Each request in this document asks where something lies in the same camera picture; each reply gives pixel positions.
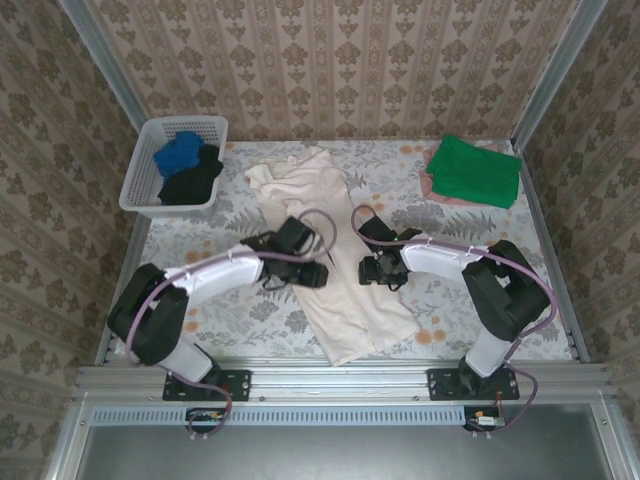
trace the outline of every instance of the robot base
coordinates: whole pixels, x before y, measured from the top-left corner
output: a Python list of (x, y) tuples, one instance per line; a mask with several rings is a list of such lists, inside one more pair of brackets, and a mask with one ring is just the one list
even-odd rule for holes
[[(202, 383), (216, 385), (229, 392), (234, 402), (246, 402), (251, 391), (251, 370), (217, 370), (204, 377)], [(172, 375), (167, 375), (162, 399), (168, 402), (217, 402), (224, 401), (218, 392), (185, 385)]]
[(457, 368), (433, 368), (427, 370), (427, 384), (432, 401), (447, 400), (490, 400), (500, 393), (502, 400), (518, 400), (520, 391), (516, 375), (506, 367), (499, 368), (493, 375), (483, 379), (480, 387), (469, 391), (460, 381)]

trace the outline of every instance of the black cloth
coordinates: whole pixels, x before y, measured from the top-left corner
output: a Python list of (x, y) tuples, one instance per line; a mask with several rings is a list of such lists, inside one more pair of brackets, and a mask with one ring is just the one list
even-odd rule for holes
[(211, 198), (213, 181), (222, 172), (220, 149), (203, 145), (198, 151), (200, 163), (171, 175), (158, 194), (163, 205), (202, 205)]

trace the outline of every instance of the clothing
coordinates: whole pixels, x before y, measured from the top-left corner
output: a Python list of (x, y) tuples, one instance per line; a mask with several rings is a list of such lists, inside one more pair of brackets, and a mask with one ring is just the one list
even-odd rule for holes
[(213, 181), (222, 172), (219, 154), (220, 149), (215, 145), (200, 147), (198, 165), (171, 175), (158, 198), (164, 205), (202, 205), (209, 201)]
[[(353, 204), (328, 150), (311, 147), (298, 157), (263, 159), (246, 176), (271, 229), (309, 208), (322, 209), (336, 222), (338, 239), (331, 260), (317, 260), (329, 269), (326, 287), (293, 287), (331, 365), (382, 351), (418, 332), (397, 293), (383, 285), (358, 283), (358, 263), (371, 252), (351, 229)], [(331, 238), (326, 219), (309, 215), (307, 220), (325, 241)]]
[[(431, 163), (433, 156), (440, 145), (435, 145), (431, 148), (428, 148), (423, 152), (424, 161), (427, 164), (427, 167)], [(492, 152), (498, 152), (498, 146), (495, 144), (487, 145), (486, 147), (480, 147), (486, 150), (490, 150)], [(420, 170), (420, 189), (422, 190), (422, 196), (428, 200), (433, 200), (434, 202), (443, 203), (445, 205), (456, 205), (461, 207), (483, 207), (482, 203), (474, 203), (467, 202), (466, 200), (462, 200), (460, 198), (453, 197), (445, 197), (444, 195), (440, 195), (433, 191), (433, 175), (426, 172), (426, 170)]]
[(176, 133), (175, 139), (153, 155), (160, 175), (166, 180), (182, 170), (198, 166), (198, 151), (203, 144), (202, 138), (196, 133)]
[(433, 191), (446, 197), (509, 208), (518, 196), (522, 162), (446, 135), (427, 166)]

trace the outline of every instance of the floral wallpaper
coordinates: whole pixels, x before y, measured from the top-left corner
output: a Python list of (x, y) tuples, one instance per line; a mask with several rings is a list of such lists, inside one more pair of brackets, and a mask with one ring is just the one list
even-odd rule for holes
[(55, 1), (0, 1), (0, 478), (39, 478), (93, 362), (135, 131)]
[(525, 156), (590, 353), (640, 439), (639, 1), (609, 1)]
[(149, 117), (230, 140), (510, 137), (578, 0), (89, 0)]

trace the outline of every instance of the floral tablecloth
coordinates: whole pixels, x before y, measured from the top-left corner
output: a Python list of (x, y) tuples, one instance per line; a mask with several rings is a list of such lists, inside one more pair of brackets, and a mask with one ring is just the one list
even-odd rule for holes
[[(247, 236), (268, 230), (244, 172), (263, 157), (294, 155), (310, 144), (328, 148), (354, 204), (367, 202), (397, 231), (422, 229), (461, 244), (491, 245), (506, 238), (519, 246), (547, 279), (527, 199), (520, 186), (509, 210), (447, 206), (426, 200), (418, 172), (428, 141), (243, 142), (228, 144), (215, 213), (207, 220), (153, 220), (142, 263), (180, 266), (223, 252)], [(507, 142), (500, 145), (508, 152)], [(402, 287), (402, 302), (422, 326), (415, 337), (376, 354), (380, 358), (458, 359), (474, 342), (480, 321), (462, 284), (429, 274), (413, 274)], [(185, 334), (216, 357), (320, 357), (324, 355), (292, 289), (265, 291), (245, 286), (187, 312)], [(559, 318), (530, 336), (515, 358), (571, 359)]]

